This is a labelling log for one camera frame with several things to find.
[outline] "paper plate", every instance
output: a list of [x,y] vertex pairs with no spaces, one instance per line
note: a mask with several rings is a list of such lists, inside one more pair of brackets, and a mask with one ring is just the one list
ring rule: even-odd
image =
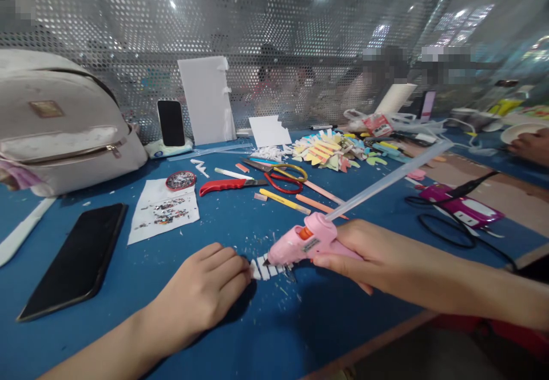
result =
[[516,125],[509,127],[507,130],[502,133],[502,142],[506,144],[511,144],[513,140],[516,140],[519,137],[519,134],[523,133],[536,133],[540,129],[546,129],[549,125],[542,123],[525,123],[521,125]]

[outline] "phone case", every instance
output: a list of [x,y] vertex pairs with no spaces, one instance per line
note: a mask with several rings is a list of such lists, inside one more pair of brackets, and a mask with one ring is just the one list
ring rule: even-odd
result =
[[111,234],[111,237],[110,237],[111,240],[110,240],[110,243],[108,245],[108,249],[105,252],[105,257],[103,258],[103,264],[101,265],[101,267],[98,270],[97,279],[96,279],[93,287],[91,288],[91,290],[88,291],[85,295],[74,298],[74,299],[71,299],[71,300],[69,300],[65,303],[60,303],[60,304],[55,305],[53,307],[50,307],[48,309],[42,310],[39,313],[30,314],[30,315],[27,315],[25,317],[21,317],[23,315],[23,313],[25,312],[25,309],[27,307],[27,305],[25,305],[25,307],[21,311],[20,315],[16,319],[17,322],[27,322],[27,321],[35,320],[39,317],[43,317],[43,316],[51,314],[55,311],[65,309],[69,306],[73,306],[75,304],[78,304],[78,303],[81,303],[85,300],[88,300],[88,299],[94,297],[99,292],[101,286],[103,285],[103,281],[105,280],[105,275],[107,273],[107,269],[109,268],[110,260],[111,260],[111,257],[113,256],[114,248],[116,247],[116,242],[118,240],[118,236],[120,235],[122,225],[124,224],[124,218],[126,217],[126,213],[128,212],[128,206],[126,204],[119,203],[119,205],[121,206],[121,210],[118,213],[117,223],[114,227],[113,233]]

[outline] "wooden table edge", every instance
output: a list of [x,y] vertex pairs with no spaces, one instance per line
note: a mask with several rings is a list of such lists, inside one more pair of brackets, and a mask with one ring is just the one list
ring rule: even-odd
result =
[[[541,259],[542,257],[549,254],[549,242],[545,243],[543,246],[539,246],[537,249],[523,254],[515,262],[519,269],[532,264],[533,262]],[[374,351],[379,350],[380,348],[386,346],[387,344],[399,339],[400,337],[410,333],[412,330],[417,329],[419,326],[428,323],[433,320],[435,317],[440,314],[431,311],[423,310],[414,317],[398,324],[392,329],[387,330],[384,333],[381,333],[377,337],[374,337],[369,342],[366,342],[362,346],[351,350],[350,352],[344,354],[340,358],[334,360],[333,362],[327,364],[321,369],[314,371],[306,376],[302,377],[302,380],[324,380],[328,378],[333,373],[338,370],[342,370],[345,367],[352,366],[357,361],[362,360],[364,357],[372,354]]]

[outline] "red utility knife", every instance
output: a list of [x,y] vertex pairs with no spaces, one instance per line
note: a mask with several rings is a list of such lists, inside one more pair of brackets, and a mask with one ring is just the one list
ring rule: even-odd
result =
[[208,182],[200,188],[199,195],[202,197],[204,194],[210,191],[220,191],[227,189],[242,189],[249,186],[265,186],[267,181],[265,180],[246,180],[246,179],[234,179],[234,180],[216,180]]

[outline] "backpack zipper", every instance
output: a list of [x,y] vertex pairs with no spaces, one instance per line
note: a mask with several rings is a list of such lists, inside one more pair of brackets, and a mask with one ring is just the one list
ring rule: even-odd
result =
[[114,155],[114,158],[119,159],[122,157],[122,154],[120,153],[118,148],[122,146],[124,143],[126,143],[126,138],[123,138],[116,143],[112,143],[106,146],[94,147],[92,149],[86,149],[86,150],[78,151],[75,153],[67,153],[61,156],[56,156],[56,158],[45,157],[45,158],[22,161],[20,163],[28,166],[40,165],[43,163],[59,163],[65,160],[70,160],[73,158],[82,157],[86,155],[100,154],[104,151],[111,151]]

